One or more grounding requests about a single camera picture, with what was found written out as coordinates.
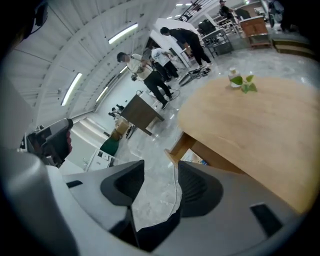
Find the green leaf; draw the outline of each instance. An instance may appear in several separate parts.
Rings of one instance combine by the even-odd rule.
[[[244,83],[244,79],[241,76],[234,77],[230,81],[238,86],[241,86]]]
[[[246,80],[250,83],[252,81],[252,78],[254,78],[254,75],[249,75],[246,77]]]
[[[254,83],[250,84],[249,91],[253,91],[253,92],[257,92],[258,91],[257,87],[256,87],[256,85]]]
[[[241,86],[241,91],[243,91],[245,94],[249,91],[249,86],[245,83]]]

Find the gray marble floor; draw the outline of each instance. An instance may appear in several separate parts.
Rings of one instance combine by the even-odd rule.
[[[145,161],[144,184],[133,203],[136,229],[164,222],[179,207],[181,188],[178,171],[164,153],[175,143],[181,131],[177,123],[179,108],[198,88],[209,80],[225,77],[231,67],[241,74],[272,76],[292,79],[306,86],[319,87],[319,67],[309,58],[277,53],[274,49],[240,50],[225,54],[213,60],[214,65],[208,76],[195,79],[184,87],[171,82],[176,99],[159,113],[165,118],[156,121],[151,129],[153,136],[137,130],[127,140],[123,138],[115,155],[115,165],[143,159]]]

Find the person in white shirt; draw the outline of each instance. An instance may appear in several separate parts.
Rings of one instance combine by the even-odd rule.
[[[167,106],[168,101],[161,94],[158,87],[164,90],[170,100],[172,99],[172,93],[168,86],[162,81],[160,74],[152,69],[149,60],[144,59],[139,54],[132,54],[130,56],[124,52],[119,52],[116,59],[118,62],[125,62],[128,69],[136,74],[140,81],[144,82],[146,87],[153,92],[157,100],[162,103],[162,109]]]
[[[177,73],[177,68],[172,64],[170,56],[171,53],[167,52],[161,48],[157,48],[155,46],[152,46],[151,51],[151,57],[158,62],[162,67],[166,69],[166,71],[171,75],[172,77],[179,80],[179,75]]]

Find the ceiling light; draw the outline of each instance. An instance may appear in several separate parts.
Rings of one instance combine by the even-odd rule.
[[[120,71],[120,73],[124,72],[127,68],[128,68],[128,66],[125,66],[125,67]]]
[[[101,94],[99,95],[99,97],[96,99],[95,102],[100,100],[100,98],[102,97],[102,95],[104,95],[104,93],[106,92],[107,89],[108,89],[108,86],[106,88],[104,88],[104,90],[101,92]]]
[[[75,88],[75,86],[76,86],[77,82],[78,82],[78,81],[79,81],[79,79],[81,78],[81,76],[82,76],[82,74],[81,74],[81,73],[76,74],[76,76],[75,76],[75,78],[73,79],[73,81],[72,81],[72,83],[71,83],[71,85],[70,85],[70,87],[69,87],[68,91],[66,92],[66,94],[65,94],[65,96],[64,96],[64,98],[63,98],[63,101],[62,101],[62,103],[61,103],[61,106],[62,106],[62,107],[63,107],[63,106],[65,106],[65,105],[67,104],[68,99],[69,99],[69,97],[70,97],[70,95],[71,95],[72,91],[74,90],[74,88]]]
[[[125,34],[129,33],[130,31],[136,29],[138,27],[138,23],[135,23],[131,25],[130,27],[127,27],[125,30],[122,30],[120,33],[116,34],[114,37],[108,40],[109,44],[112,44],[116,40],[118,40],[120,37],[123,37]]]

